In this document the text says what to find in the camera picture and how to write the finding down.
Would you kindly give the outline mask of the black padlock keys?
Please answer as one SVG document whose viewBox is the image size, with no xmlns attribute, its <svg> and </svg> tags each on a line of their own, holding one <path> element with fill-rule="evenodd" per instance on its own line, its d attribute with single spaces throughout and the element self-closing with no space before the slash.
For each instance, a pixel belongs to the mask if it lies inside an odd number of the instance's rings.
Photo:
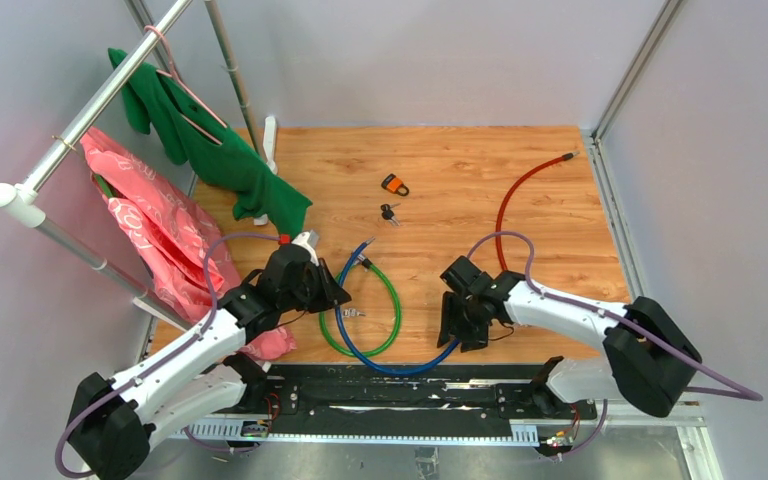
<svg viewBox="0 0 768 480">
<path fill-rule="evenodd" d="M 393 208 L 395 207 L 395 204 L 381 204 L 380 210 L 381 210 L 381 217 L 387 221 L 390 225 L 398 227 L 400 225 L 399 220 L 397 219 L 395 212 Z"/>
</svg>

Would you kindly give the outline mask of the green cloth garment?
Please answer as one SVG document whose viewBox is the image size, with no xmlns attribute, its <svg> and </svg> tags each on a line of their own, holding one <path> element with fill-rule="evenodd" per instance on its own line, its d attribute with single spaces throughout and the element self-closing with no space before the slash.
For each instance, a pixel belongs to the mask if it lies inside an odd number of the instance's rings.
<svg viewBox="0 0 768 480">
<path fill-rule="evenodd" d="M 187 164 L 203 183 L 236 195 L 236 220 L 265 215 L 281 234 L 295 236 L 304 229 L 312 201 L 273 173 L 172 77 L 142 63 L 121 95 L 129 125 L 144 135 L 154 132 L 172 164 Z"/>
</svg>

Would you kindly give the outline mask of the green cable lock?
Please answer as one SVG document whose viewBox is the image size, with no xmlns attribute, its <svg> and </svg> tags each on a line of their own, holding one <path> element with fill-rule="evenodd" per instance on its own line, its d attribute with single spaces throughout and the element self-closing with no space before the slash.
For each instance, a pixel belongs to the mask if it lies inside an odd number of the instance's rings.
<svg viewBox="0 0 768 480">
<path fill-rule="evenodd" d="M 372 358 L 394 345 L 402 326 L 402 303 L 389 278 L 371 260 L 362 259 L 350 270 L 350 285 L 360 286 L 359 300 L 341 308 L 356 308 L 365 317 L 342 315 L 344 328 L 361 353 Z"/>
</svg>

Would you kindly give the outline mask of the white metal clothes rack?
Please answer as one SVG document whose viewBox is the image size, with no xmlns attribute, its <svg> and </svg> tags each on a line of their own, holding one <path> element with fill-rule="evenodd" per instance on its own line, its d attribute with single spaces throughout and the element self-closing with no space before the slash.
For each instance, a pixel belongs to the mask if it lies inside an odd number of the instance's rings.
<svg viewBox="0 0 768 480">
<path fill-rule="evenodd" d="M 92 249 L 75 235 L 58 225 L 39 208 L 35 202 L 42 187 L 50 180 L 69 153 L 74 152 L 79 140 L 98 120 L 111 104 L 126 81 L 137 67 L 157 48 L 160 38 L 179 20 L 191 3 L 186 0 L 173 2 L 169 9 L 157 21 L 153 22 L 150 11 L 143 1 L 128 1 L 128 8 L 134 14 L 137 24 L 149 25 L 155 31 L 143 35 L 139 43 L 116 67 L 113 73 L 101 84 L 98 90 L 79 110 L 65 130 L 53 137 L 53 143 L 25 179 L 17 184 L 0 183 L 0 211 L 6 213 L 23 226 L 35 230 L 54 241 L 71 254 L 82 260 L 92 270 L 110 278 L 132 294 L 132 303 L 152 317 L 162 320 L 179 330 L 187 330 L 189 323 L 177 312 L 162 302 L 153 290 L 115 265 L 109 259 Z M 275 117 L 268 116 L 263 125 L 259 125 L 251 114 L 249 98 L 245 90 L 239 64 L 236 60 L 230 36 L 223 22 L 219 5 L 216 1 L 204 3 L 212 29 L 224 59 L 224 70 L 228 73 L 247 133 L 260 158 L 276 171 L 275 149 L 278 123 Z"/>
</svg>

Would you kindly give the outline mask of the orange black padlock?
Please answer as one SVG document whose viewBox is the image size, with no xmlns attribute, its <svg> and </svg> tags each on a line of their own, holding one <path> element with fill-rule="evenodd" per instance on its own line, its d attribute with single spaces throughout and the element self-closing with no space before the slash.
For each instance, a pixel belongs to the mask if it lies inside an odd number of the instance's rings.
<svg viewBox="0 0 768 480">
<path fill-rule="evenodd" d="M 406 197 L 410 194 L 409 187 L 395 174 L 387 175 L 381 182 L 381 187 L 389 193 Z"/>
</svg>

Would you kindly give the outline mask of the pink patterned garment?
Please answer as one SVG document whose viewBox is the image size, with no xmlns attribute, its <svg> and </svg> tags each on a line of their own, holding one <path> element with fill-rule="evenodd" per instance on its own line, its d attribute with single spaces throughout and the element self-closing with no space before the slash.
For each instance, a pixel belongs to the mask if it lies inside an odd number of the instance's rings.
<svg viewBox="0 0 768 480">
<path fill-rule="evenodd" d="M 242 282 L 224 245 L 203 267 L 221 237 L 213 217 L 102 130 L 90 128 L 80 145 L 108 211 L 149 268 L 155 294 L 188 323 L 202 320 L 211 307 L 208 281 L 219 296 Z"/>
</svg>

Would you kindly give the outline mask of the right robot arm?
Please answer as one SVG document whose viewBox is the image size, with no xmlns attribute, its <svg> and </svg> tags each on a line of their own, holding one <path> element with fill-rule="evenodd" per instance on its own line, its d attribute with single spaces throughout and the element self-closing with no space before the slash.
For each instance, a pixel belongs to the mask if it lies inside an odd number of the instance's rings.
<svg viewBox="0 0 768 480">
<path fill-rule="evenodd" d="M 597 358 L 547 360 L 521 395 L 544 417 L 579 401 L 623 399 L 644 414 L 670 415 L 701 355 L 666 310 L 639 296 L 629 304 L 604 302 L 546 287 L 504 271 L 491 277 L 458 257 L 441 275 L 438 341 L 456 339 L 464 352 L 489 344 L 493 321 L 558 333 L 599 351 Z"/>
</svg>

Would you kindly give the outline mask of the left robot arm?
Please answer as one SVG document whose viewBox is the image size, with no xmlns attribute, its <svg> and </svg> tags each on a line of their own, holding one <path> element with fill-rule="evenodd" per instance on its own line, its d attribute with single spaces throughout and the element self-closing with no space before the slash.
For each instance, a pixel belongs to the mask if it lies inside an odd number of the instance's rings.
<svg viewBox="0 0 768 480">
<path fill-rule="evenodd" d="M 349 302 L 324 259 L 299 243 L 280 246 L 262 269 L 212 302 L 206 316 L 156 354 L 110 378 L 78 385 L 55 447 L 58 472 L 71 447 L 99 479 L 126 479 L 171 434 L 217 410 L 258 411 L 265 373 L 242 348 L 274 330 L 283 314 L 320 313 Z"/>
</svg>

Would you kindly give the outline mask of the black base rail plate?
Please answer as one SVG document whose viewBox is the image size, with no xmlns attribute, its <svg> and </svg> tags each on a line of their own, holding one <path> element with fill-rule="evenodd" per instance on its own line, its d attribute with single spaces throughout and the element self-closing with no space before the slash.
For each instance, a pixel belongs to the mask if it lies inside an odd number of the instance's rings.
<svg viewBox="0 0 768 480">
<path fill-rule="evenodd" d="M 232 441 L 259 433 L 274 441 L 536 446 L 551 427 L 597 419 L 591 401 L 563 406 L 532 389 L 539 374 L 535 365 L 446 364 L 409 378 L 350 364 L 276 365 L 191 429 Z"/>
</svg>

